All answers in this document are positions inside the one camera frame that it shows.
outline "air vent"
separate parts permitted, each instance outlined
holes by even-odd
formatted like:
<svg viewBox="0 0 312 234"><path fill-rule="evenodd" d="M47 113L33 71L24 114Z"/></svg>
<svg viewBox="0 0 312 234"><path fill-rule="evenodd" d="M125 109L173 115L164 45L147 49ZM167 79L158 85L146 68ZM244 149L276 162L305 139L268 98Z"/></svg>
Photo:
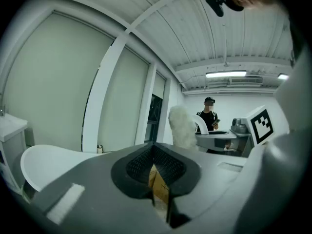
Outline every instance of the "air vent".
<svg viewBox="0 0 312 234"><path fill-rule="evenodd" d="M262 84L262 77L237 77L230 78L231 84Z"/></svg>

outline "cap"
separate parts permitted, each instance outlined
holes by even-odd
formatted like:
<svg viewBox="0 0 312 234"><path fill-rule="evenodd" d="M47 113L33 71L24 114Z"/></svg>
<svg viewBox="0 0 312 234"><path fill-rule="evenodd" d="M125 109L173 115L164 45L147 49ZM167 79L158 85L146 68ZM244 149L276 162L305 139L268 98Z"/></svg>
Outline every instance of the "cap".
<svg viewBox="0 0 312 234"><path fill-rule="evenodd" d="M242 11L244 7L238 6L236 3L234 3L232 0L223 0L223 2L232 10L234 11Z"/></svg>
<svg viewBox="0 0 312 234"><path fill-rule="evenodd" d="M215 103L215 100L212 97L205 98L205 102L211 101L212 103Z"/></svg>

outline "fluorescent ceiling light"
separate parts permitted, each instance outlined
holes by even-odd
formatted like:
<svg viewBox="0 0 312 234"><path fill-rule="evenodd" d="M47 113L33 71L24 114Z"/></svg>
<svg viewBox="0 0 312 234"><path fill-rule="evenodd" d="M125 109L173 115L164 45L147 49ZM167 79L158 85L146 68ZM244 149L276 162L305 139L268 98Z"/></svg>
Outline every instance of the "fluorescent ceiling light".
<svg viewBox="0 0 312 234"><path fill-rule="evenodd" d="M278 76L278 79L287 80L288 77L289 77L288 75L280 74L280 75Z"/></svg>
<svg viewBox="0 0 312 234"><path fill-rule="evenodd" d="M215 77L234 77L234 76L245 76L246 71L228 71L228 72L213 72L207 73L207 78L215 78Z"/></svg>

